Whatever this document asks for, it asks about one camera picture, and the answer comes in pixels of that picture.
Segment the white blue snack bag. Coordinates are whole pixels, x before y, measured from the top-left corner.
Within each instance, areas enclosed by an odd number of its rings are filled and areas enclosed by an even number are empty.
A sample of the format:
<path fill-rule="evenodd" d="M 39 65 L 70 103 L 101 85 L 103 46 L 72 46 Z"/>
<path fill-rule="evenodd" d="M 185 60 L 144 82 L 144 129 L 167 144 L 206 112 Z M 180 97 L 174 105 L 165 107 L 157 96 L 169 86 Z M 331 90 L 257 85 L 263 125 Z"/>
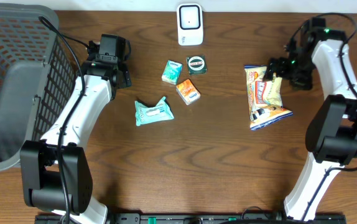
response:
<path fill-rule="evenodd" d="M 264 81 L 266 70 L 266 66 L 244 66 L 248 94 L 249 126 L 252 131 L 293 115 L 293 112 L 285 109 L 282 104 L 282 78 L 273 75 L 272 80 Z"/>

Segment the teal tissue pack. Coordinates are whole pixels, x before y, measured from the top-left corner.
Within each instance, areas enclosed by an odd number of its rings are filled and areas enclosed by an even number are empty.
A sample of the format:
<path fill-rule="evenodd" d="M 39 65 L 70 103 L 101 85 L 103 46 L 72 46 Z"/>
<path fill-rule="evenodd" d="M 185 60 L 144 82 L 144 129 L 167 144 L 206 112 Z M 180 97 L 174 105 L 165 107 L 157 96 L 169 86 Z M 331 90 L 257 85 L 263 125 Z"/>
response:
<path fill-rule="evenodd" d="M 168 60 L 162 73 L 162 81 L 176 85 L 182 71 L 183 65 L 172 60 Z"/>

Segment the teal wet wipes pack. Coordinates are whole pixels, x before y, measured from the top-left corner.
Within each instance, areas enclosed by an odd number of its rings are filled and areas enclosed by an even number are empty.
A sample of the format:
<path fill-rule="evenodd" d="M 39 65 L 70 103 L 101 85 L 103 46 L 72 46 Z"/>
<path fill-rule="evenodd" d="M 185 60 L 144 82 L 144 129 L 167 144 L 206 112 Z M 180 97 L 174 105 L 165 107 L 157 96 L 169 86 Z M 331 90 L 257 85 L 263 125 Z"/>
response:
<path fill-rule="evenodd" d="M 142 103 L 135 101 L 136 108 L 136 126 L 155 123 L 159 121 L 173 120 L 174 115 L 170 106 L 165 101 L 166 97 L 163 96 L 154 107 L 147 107 Z"/>

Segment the orange tissue pack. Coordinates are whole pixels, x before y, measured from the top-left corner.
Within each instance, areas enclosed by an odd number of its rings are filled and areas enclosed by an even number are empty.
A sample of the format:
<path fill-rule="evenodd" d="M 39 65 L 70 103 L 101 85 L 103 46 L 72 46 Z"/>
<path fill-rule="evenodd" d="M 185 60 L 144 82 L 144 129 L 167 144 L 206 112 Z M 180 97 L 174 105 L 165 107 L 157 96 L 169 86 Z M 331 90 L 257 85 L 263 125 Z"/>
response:
<path fill-rule="evenodd" d="M 186 105 L 192 104 L 193 102 L 199 100 L 201 97 L 200 92 L 197 90 L 190 79 L 186 79 L 182 83 L 178 84 L 176 86 L 176 91 Z"/>

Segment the dark green round-label box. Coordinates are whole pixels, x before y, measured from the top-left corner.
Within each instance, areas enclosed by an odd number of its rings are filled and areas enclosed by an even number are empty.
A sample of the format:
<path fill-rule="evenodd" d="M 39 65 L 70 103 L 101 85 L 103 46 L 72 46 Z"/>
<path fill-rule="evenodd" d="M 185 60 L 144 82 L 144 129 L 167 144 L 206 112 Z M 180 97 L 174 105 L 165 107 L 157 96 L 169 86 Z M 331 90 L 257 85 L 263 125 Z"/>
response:
<path fill-rule="evenodd" d="M 190 75 L 204 74 L 208 71 L 204 55 L 194 55 L 186 58 L 187 69 Z"/>

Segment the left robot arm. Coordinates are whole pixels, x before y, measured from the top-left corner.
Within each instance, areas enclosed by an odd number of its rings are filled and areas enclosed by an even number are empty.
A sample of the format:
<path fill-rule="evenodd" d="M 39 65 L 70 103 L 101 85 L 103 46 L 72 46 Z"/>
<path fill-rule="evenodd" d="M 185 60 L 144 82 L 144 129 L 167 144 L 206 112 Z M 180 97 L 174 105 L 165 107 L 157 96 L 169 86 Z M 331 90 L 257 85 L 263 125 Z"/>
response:
<path fill-rule="evenodd" d="M 107 206 L 93 196 L 85 149 L 104 107 L 118 89 L 131 86 L 130 55 L 130 41 L 118 35 L 103 34 L 100 43 L 89 43 L 88 58 L 57 120 L 40 140 L 21 147 L 27 206 L 60 215 L 60 223 L 109 223 Z"/>

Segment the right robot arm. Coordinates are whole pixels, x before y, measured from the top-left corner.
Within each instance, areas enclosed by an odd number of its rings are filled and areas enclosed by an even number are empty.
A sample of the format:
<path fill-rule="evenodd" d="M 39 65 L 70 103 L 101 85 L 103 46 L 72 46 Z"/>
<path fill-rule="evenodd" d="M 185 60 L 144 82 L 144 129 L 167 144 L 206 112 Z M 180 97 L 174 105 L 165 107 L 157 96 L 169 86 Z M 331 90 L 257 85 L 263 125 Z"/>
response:
<path fill-rule="evenodd" d="M 352 35 L 326 25 L 327 14 L 306 20 L 285 46 L 287 57 L 271 58 L 266 81 L 281 77 L 299 90 L 320 77 L 324 102 L 305 135 L 308 156 L 295 187 L 284 200 L 289 221 L 314 221 L 318 204 L 340 172 L 357 171 L 357 79 L 349 57 Z"/>

